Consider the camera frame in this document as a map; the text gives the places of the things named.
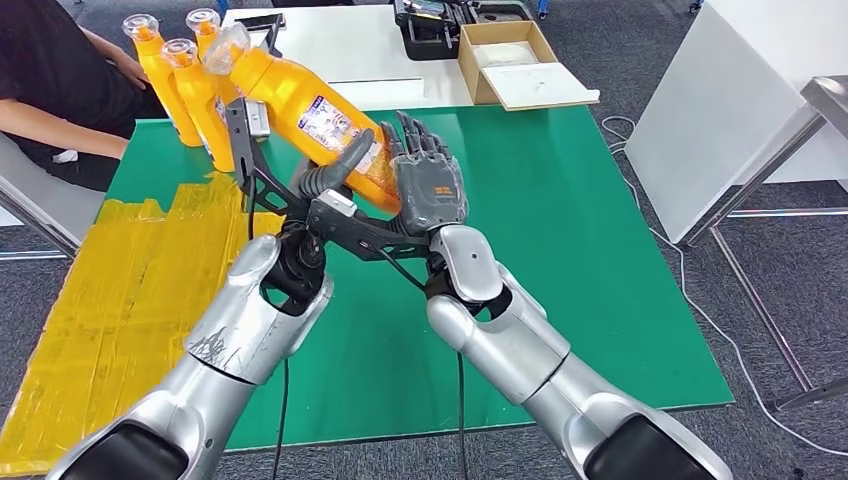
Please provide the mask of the person's left hand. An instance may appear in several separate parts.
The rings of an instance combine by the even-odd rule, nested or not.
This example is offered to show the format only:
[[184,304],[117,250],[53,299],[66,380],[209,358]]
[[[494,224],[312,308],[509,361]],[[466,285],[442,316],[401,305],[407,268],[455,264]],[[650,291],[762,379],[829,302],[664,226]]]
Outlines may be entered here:
[[135,86],[146,90],[150,85],[149,79],[142,66],[123,50],[118,50],[111,55],[111,61],[116,68]]

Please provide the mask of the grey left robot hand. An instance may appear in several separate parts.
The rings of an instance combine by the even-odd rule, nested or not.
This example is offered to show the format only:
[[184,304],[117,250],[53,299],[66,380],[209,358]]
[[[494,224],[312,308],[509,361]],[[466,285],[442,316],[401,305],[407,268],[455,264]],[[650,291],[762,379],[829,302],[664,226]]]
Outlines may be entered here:
[[303,158],[290,180],[290,187],[299,198],[307,200],[319,197],[327,189],[337,190],[371,149],[374,140],[374,131],[366,128],[329,165],[321,166]]

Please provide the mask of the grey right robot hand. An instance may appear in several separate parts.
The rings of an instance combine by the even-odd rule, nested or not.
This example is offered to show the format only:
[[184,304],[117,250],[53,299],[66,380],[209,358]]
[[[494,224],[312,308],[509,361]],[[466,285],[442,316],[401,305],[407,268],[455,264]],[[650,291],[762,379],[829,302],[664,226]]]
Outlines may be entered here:
[[380,123],[400,199],[390,229],[418,237],[443,225],[465,223],[468,200],[458,160],[421,120],[403,111],[396,116],[401,130]]

